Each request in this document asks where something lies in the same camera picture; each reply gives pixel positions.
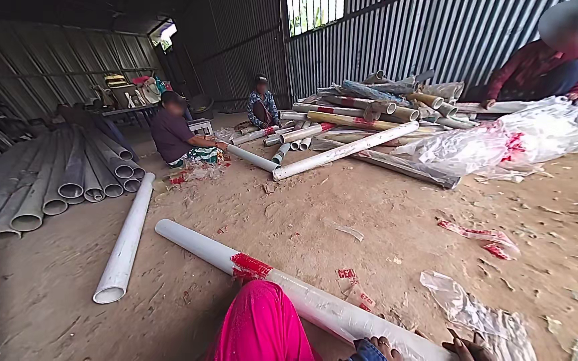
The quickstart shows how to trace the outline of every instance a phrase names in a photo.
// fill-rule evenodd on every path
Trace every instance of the dirt floor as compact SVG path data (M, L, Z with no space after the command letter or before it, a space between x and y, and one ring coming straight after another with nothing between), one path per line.
M219 114L214 129L245 119ZM133 135L140 164L157 176L167 174L149 134ZM261 143L242 147L271 158L277 146ZM291 152L286 162L312 153ZM279 183L234 159L217 180L154 193L128 293L109 305L91 298L134 193L72 206L21 240L0 244L0 360L192 360L204 352L237 285L156 234L162 218L341 298L336 270L354 268L378 303L376 314L398 315L440 344L450 340L449 323L419 282L421 271L438 271L484 304L522 313L539 360L569 359L558 340L569 348L578 338L578 302L567 289L578 290L578 215L568 213L578 211L578 154L545 168L554 178L535 174L519 184L479 184L467 176L454 191L444 191L354 159ZM265 184L274 192L265 193ZM496 259L478 241L436 226L437 217L503 230L521 256ZM362 232L364 240L333 229L324 218ZM486 266L488 277L478 258L501 273ZM558 338L547 331L543 316L563 323ZM315 326L305 327L325 360L352 353Z

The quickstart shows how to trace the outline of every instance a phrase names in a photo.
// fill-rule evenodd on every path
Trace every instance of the stool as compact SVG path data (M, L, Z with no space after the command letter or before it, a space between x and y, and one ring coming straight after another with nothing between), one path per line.
M189 122L189 129L197 135L213 135L213 128L209 119L194 119Z

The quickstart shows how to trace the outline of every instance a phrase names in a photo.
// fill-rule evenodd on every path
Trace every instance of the pink pants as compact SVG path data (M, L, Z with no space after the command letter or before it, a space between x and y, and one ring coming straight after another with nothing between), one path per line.
M280 286L262 280L246 283L237 294L206 359L322 360Z

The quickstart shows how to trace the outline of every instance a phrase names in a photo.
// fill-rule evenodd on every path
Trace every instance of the green patterned skirt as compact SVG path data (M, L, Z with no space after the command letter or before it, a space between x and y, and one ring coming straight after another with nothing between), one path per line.
M169 167L177 168L184 165L184 161L187 162L204 162L215 164L224 159L224 153L222 149L217 146L208 146L205 148L200 148L194 146L190 151L186 152L180 159L175 162L168 163Z

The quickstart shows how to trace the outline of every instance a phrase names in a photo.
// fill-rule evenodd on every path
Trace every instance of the floral shirt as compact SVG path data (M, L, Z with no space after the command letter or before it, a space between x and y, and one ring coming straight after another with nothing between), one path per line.
M278 108L276 107L276 102L274 101L274 96L271 95L270 91L265 92L265 99L260 97L257 91L251 92L249 95L249 104L247 105L247 116L253 125L258 128L264 129L266 128L265 124L260 120L257 119L256 116L253 114L253 104L261 102L262 105L265 106L265 109L271 114L271 118L273 118L275 125L280 125L280 121L278 120Z

